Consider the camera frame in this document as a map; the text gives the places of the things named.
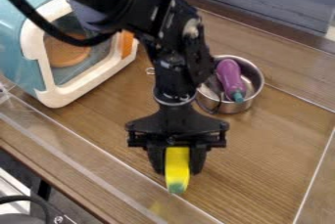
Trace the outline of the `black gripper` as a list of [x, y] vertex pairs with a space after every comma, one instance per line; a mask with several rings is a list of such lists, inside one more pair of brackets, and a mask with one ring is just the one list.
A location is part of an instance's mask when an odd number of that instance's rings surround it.
[[152, 91], [157, 111], [125, 124], [129, 147], [145, 149], [152, 170], [164, 173], [164, 149], [162, 147], [191, 147], [191, 175], [200, 173], [206, 150], [226, 147], [229, 123], [195, 111], [195, 93], [172, 96]]

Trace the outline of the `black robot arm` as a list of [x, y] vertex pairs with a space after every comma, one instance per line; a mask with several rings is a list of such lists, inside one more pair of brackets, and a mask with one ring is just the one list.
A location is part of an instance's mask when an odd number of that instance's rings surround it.
[[26, 0], [7, 1], [48, 35], [70, 45], [93, 46], [121, 30], [135, 35], [153, 67], [152, 98], [159, 109], [125, 124], [128, 145], [145, 150], [157, 174], [167, 172], [167, 150], [188, 149], [186, 168], [199, 174], [206, 153], [226, 146], [229, 123], [192, 108], [196, 88], [215, 68], [195, 7], [184, 0], [68, 0], [82, 27], [96, 32], [78, 40], [45, 20]]

